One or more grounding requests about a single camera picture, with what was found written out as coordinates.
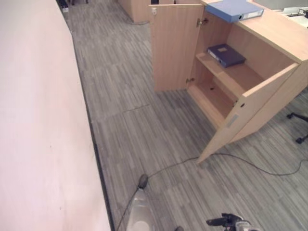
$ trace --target wooden shelf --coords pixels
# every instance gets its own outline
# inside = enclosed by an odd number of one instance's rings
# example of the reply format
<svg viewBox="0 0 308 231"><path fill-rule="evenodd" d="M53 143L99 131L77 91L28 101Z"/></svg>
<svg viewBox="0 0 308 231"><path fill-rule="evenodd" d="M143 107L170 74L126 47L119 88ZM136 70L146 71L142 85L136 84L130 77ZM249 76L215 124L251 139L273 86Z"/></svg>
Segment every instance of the wooden shelf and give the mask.
<svg viewBox="0 0 308 231"><path fill-rule="evenodd" d="M201 53L196 58L217 78L218 85L222 84L223 91L227 89L234 95L235 100L239 99L243 93L255 87L259 83L263 82L261 76L259 76L254 70L248 67L246 64L238 64L227 68L222 67L210 54ZM229 92L225 93L234 100L234 97L230 96Z"/></svg>
<svg viewBox="0 0 308 231"><path fill-rule="evenodd" d="M218 129L231 111L233 102L220 88L211 90L211 87L208 83L202 83L190 86L187 91Z"/></svg>

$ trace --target office floor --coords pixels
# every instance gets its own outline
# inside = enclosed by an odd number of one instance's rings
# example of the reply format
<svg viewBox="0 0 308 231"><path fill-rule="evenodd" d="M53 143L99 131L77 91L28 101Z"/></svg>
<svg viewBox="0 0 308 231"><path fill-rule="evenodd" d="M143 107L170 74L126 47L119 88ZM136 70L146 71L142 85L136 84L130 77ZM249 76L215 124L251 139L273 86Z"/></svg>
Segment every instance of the office floor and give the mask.
<svg viewBox="0 0 308 231"><path fill-rule="evenodd" d="M127 24L114 0L77 0L66 16L114 223L142 173L198 156L214 134L210 122L184 90L153 91L149 25ZM275 173L294 171L307 158L304 121L285 116L307 112L304 91L259 132L219 152L245 158ZM206 220L237 213L265 231L308 230L308 163L292 176L265 175L227 156L170 168L150 179L150 198L159 231L217 231ZM128 216L121 226L125 230Z"/></svg>

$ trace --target wire on floor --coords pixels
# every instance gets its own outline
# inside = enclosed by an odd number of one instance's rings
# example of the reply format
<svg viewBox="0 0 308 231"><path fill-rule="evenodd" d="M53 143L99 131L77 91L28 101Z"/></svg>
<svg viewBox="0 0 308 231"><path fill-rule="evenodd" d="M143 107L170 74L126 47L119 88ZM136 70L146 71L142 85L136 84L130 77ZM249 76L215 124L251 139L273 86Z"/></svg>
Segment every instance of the wire on floor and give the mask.
<svg viewBox="0 0 308 231"><path fill-rule="evenodd" d="M271 172L268 172L268 171L266 171L266 170L263 170L263 169L259 168L258 166L256 166L256 165L250 163L249 161L247 161L247 160L245 160L245 159L243 159L243 158L240 158L240 157L238 157L238 156L232 155L232 154L215 153L215 154L212 154L212 155L230 156L230 157L239 159L239 160L241 160L241 161L243 161L243 162L245 162L245 163L251 165L252 167L256 168L257 170L259 170L259 171L261 171L261 172L264 172L264 173L266 173L266 174L269 174L269 175L272 175L272 176L276 176L276 177L294 175L295 173L297 173L297 172L300 170L300 168L301 168L301 166L302 166L302 163L303 163L304 161L308 161L308 159L302 159L302 160L299 162L298 168L297 168L294 172L277 174L277 173L271 173ZM159 171L157 171L157 172L155 172L155 173L149 175L149 179L152 178L152 177L154 177L154 176L156 176L157 174L159 174L159 173L161 173L161 172L163 172L163 171L169 169L169 168L172 168L172 167L175 167L175 166L184 164L184 163L186 163L186 162L188 162L188 161L196 160L196 159L198 159L198 157L189 158L189 159L186 159L186 160L184 160L184 161L182 161L182 162L179 162L179 163L176 163L176 164L167 166L166 168L163 168L163 169L161 169L161 170L159 170ZM122 223L122 221L123 221L123 218L124 218L124 216L125 216L125 214L126 214L126 212L127 212L127 210L128 210L128 207L129 207L129 205L131 204L131 201L132 201L132 199L134 198L134 196L135 196L135 194L136 194L137 191L138 191L138 188L137 188L136 191L133 193L133 195L131 196L131 198L130 198L128 204L126 205L126 208L125 208L124 213L123 213L123 215L122 215L122 218L121 218L121 220L120 220L120 222L119 222L119 224L118 224L118 226L117 226L116 231L119 230L119 228L120 228L120 226L121 226L121 223Z"/></svg>
<svg viewBox="0 0 308 231"><path fill-rule="evenodd" d="M129 17L125 20L125 22L126 22L127 24L136 25L136 26L141 26L141 25L145 25L145 24L148 24L148 23L149 23L149 21L140 22L140 23L135 23L135 22L133 22Z"/></svg>

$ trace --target chair wheel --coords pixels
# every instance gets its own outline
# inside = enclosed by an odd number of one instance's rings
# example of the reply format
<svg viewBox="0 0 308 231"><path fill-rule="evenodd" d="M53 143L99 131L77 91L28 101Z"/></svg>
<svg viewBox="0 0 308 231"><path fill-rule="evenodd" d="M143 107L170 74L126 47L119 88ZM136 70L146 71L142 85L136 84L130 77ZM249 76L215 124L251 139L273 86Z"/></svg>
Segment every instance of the chair wheel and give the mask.
<svg viewBox="0 0 308 231"><path fill-rule="evenodd" d="M174 231L184 231L183 227L178 226Z"/></svg>
<svg viewBox="0 0 308 231"><path fill-rule="evenodd" d="M304 141L304 140L303 140L302 138L298 138L298 139L296 140L296 143L301 144L303 141Z"/></svg>
<svg viewBox="0 0 308 231"><path fill-rule="evenodd" d="M292 114L288 114L287 117L288 117L288 119L291 119L293 117L293 115Z"/></svg>

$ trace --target blue binder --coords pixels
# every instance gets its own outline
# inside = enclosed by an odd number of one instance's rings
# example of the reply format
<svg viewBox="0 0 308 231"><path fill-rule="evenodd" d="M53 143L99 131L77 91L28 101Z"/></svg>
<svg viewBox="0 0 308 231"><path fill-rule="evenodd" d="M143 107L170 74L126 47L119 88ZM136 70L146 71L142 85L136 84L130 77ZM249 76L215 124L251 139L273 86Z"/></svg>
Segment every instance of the blue binder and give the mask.
<svg viewBox="0 0 308 231"><path fill-rule="evenodd" d="M260 17L264 9L246 0L223 0L209 3L205 10L222 18L228 23L234 23L249 18Z"/></svg>
<svg viewBox="0 0 308 231"><path fill-rule="evenodd" d="M245 57L239 54L236 50L227 44L221 44L214 47L209 47L207 52L216 59L223 67L242 64L245 62Z"/></svg>

